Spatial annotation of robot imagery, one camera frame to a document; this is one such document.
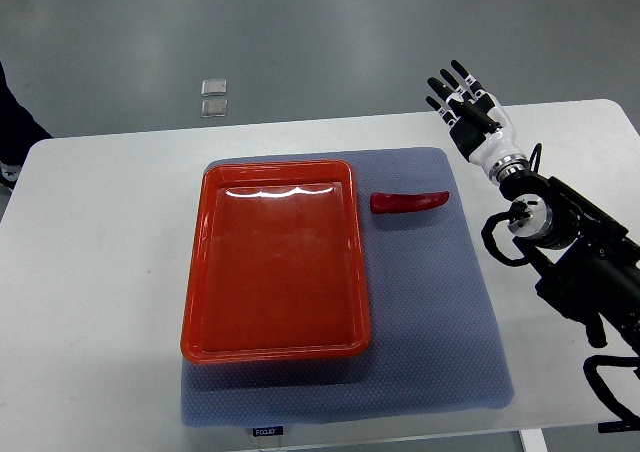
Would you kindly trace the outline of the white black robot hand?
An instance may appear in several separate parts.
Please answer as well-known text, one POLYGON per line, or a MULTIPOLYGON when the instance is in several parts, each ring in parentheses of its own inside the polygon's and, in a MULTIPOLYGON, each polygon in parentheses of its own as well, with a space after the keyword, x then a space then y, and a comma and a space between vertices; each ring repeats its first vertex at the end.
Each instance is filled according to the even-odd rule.
POLYGON ((498 99, 458 61, 451 67, 427 79, 434 95, 426 103, 446 124, 462 157, 498 185, 527 168, 528 158, 516 145, 515 127, 498 99))

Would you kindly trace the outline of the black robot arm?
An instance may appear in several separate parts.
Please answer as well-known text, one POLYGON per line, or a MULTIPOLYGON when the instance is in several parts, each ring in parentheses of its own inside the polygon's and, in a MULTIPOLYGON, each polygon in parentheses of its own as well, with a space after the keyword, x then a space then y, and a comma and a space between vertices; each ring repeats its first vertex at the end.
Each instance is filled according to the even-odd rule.
POLYGON ((489 177, 510 201, 487 219, 481 237, 489 254, 509 267, 530 265, 537 295, 564 318, 584 325, 589 344, 607 345, 610 324, 639 350, 639 246, 628 230, 556 177, 539 174, 533 157, 509 153, 489 177))

